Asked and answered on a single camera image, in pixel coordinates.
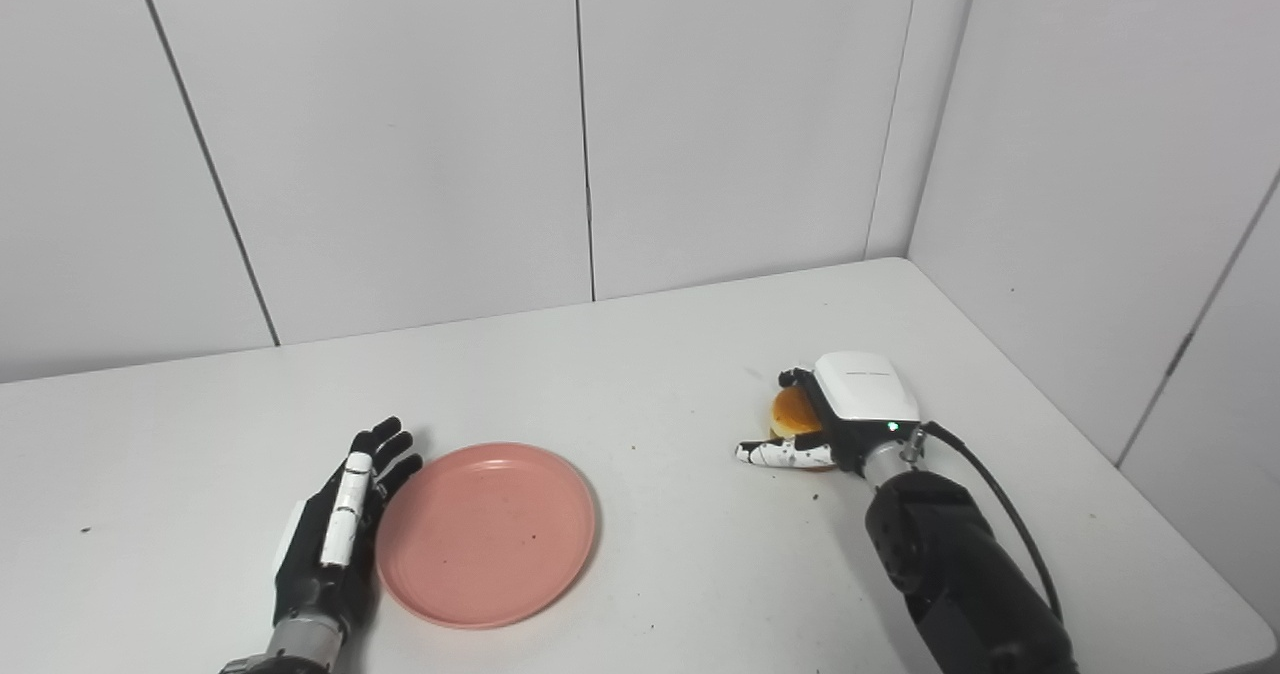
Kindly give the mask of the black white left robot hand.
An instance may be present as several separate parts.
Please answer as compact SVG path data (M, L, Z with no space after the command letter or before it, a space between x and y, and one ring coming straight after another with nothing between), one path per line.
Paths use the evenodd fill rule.
M324 538L346 468L340 463L301 509L275 576L274 624L315 610L334 618L347 636L367 625L374 609L378 529L392 498L422 468L422 457L411 451L412 448L413 434L404 431L397 416L356 434L349 451L371 457L371 472L349 561L344 567L321 564Z

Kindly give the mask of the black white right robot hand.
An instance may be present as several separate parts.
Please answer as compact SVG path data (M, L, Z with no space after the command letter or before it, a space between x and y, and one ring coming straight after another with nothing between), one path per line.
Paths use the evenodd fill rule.
M881 486L920 459L915 396L886 356L840 350L783 370L765 440L739 443L748 466L858 474Z

